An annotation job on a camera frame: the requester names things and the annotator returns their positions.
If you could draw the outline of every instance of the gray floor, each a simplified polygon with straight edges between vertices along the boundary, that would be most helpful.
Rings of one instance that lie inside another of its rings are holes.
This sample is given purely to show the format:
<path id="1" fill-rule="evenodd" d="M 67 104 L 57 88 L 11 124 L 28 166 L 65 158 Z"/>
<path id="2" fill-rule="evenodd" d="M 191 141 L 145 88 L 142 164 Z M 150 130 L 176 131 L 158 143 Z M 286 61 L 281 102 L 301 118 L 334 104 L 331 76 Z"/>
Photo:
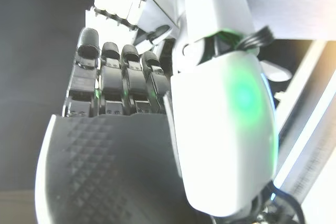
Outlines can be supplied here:
<path id="1" fill-rule="evenodd" d="M 92 0 L 0 0 L 0 191 L 33 189 Z"/>

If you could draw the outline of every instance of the wire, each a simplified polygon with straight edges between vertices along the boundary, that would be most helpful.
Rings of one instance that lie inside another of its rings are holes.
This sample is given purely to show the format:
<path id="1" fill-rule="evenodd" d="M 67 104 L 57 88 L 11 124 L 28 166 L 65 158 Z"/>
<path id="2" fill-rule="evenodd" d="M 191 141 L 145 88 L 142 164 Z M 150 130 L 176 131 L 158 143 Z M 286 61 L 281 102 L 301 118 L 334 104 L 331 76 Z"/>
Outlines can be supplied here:
<path id="1" fill-rule="evenodd" d="M 274 36 L 268 26 L 242 39 L 236 46 L 236 50 L 248 50 L 264 47 L 272 43 Z"/>
<path id="2" fill-rule="evenodd" d="M 302 208 L 300 206 L 300 204 L 297 202 L 297 200 L 291 196 L 290 194 L 280 190 L 279 188 L 277 188 L 273 182 L 270 182 L 267 186 L 274 194 L 276 194 L 279 198 L 283 199 L 284 201 L 286 201 L 295 211 L 298 219 L 299 219 L 299 223 L 300 224 L 306 224 L 305 221 L 305 217 L 303 215 L 303 211 Z"/>

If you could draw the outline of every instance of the white plastic casing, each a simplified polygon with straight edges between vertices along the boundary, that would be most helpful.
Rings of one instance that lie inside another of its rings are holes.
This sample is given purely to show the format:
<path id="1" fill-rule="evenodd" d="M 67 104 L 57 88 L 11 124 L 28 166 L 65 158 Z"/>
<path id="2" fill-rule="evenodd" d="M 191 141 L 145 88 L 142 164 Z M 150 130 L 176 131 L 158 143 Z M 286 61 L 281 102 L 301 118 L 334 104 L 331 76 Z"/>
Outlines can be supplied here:
<path id="1" fill-rule="evenodd" d="M 178 156 L 192 207 L 224 217 L 275 174 L 278 134 L 268 82 L 254 55 L 236 51 L 171 78 Z"/>

